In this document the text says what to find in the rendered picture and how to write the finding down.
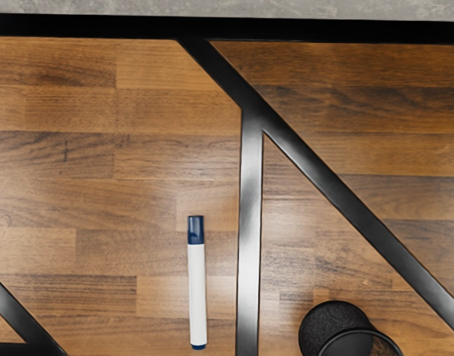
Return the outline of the black mesh pen holder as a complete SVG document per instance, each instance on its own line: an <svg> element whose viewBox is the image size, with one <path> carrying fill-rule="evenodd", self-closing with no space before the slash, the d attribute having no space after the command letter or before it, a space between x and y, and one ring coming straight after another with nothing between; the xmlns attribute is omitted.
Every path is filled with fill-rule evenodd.
<svg viewBox="0 0 454 356"><path fill-rule="evenodd" d="M342 300L316 305L298 332L302 356L404 356L357 306Z"/></svg>

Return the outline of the white marker with blue cap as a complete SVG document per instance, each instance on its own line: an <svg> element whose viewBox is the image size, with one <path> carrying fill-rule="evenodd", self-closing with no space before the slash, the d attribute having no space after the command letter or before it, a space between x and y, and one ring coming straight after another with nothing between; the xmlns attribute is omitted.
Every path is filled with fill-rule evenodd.
<svg viewBox="0 0 454 356"><path fill-rule="evenodd" d="M203 350L208 343L203 216L188 217L187 241L190 344Z"/></svg>

